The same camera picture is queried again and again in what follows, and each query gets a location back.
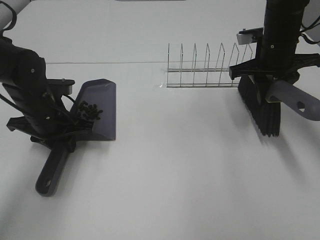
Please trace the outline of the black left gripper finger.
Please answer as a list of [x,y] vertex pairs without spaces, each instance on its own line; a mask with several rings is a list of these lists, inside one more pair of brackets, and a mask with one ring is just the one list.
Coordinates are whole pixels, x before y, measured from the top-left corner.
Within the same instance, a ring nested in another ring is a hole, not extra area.
[[68,153],[73,153],[76,149],[76,138],[75,137],[67,137],[63,140],[63,144]]

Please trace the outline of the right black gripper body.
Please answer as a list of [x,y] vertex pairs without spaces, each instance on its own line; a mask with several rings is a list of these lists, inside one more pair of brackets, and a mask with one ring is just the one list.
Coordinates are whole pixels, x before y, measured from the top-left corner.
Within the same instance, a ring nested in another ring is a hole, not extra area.
[[229,67],[229,77],[272,75],[284,77],[301,68],[320,66],[318,53],[296,53],[298,30],[263,30],[255,58]]

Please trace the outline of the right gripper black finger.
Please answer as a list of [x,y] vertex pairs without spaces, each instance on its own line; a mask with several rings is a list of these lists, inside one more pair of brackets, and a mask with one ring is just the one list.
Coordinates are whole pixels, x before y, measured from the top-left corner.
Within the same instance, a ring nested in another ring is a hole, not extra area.
[[272,104],[272,101],[266,100],[267,93],[273,83],[272,75],[255,75],[255,103],[256,104]]

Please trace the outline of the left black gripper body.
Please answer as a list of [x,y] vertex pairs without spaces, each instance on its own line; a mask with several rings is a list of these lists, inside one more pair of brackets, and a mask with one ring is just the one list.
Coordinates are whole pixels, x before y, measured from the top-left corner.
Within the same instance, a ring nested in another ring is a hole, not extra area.
[[62,97],[75,99],[64,92],[9,92],[12,100],[6,102],[22,113],[20,117],[11,117],[6,126],[13,131],[29,135],[31,141],[43,145],[54,145],[57,141],[71,141],[77,136],[92,132],[94,122],[81,118],[78,112],[72,113],[65,108]]

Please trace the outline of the right grey black robot arm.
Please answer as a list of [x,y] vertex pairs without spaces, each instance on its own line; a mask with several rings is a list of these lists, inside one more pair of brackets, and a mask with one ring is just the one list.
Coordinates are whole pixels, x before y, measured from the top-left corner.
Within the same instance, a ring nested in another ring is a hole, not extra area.
[[299,69],[319,67],[318,53],[296,53],[300,37],[313,44],[302,24],[308,4],[308,0],[268,0],[263,27],[243,29],[236,35],[239,45],[256,44],[253,59],[229,67],[230,78],[240,78],[238,91],[248,106],[264,105],[273,82],[293,84],[300,77]]

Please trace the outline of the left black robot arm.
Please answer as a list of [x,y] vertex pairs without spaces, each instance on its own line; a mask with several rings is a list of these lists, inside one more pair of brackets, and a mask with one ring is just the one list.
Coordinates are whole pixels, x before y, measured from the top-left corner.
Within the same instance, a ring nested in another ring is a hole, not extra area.
[[13,45],[0,36],[0,82],[10,99],[1,100],[22,113],[12,117],[7,128],[30,136],[48,148],[62,145],[67,152],[76,148],[77,136],[88,133],[92,124],[68,111],[62,97],[69,98],[71,79],[48,79],[46,62],[35,51]]

